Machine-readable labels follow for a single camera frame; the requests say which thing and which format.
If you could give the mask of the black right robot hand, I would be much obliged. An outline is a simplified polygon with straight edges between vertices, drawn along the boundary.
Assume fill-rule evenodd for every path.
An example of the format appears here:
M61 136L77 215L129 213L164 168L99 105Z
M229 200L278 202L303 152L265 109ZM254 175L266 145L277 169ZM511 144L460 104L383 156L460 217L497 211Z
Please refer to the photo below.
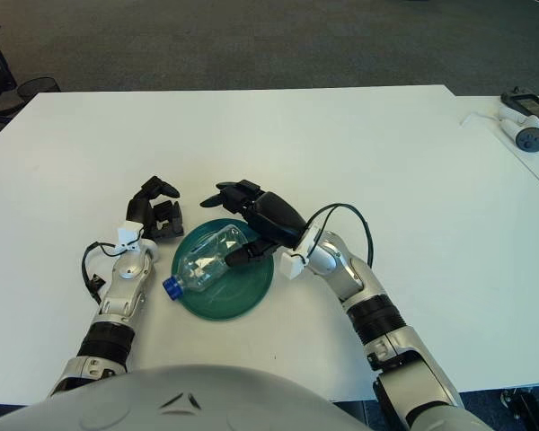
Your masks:
M280 247L294 248L301 241L306 221L279 195L264 191L248 180L216 185L218 192L203 200L202 207L223 207L239 214L258 237L225 257L229 267L264 261Z

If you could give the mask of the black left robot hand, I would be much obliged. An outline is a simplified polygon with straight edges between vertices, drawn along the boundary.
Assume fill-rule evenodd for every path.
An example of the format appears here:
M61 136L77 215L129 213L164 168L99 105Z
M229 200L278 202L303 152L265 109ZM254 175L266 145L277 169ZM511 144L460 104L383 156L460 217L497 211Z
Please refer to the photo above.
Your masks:
M126 220L143 225L142 238L157 241L183 236L180 192L157 176L151 177L128 202Z

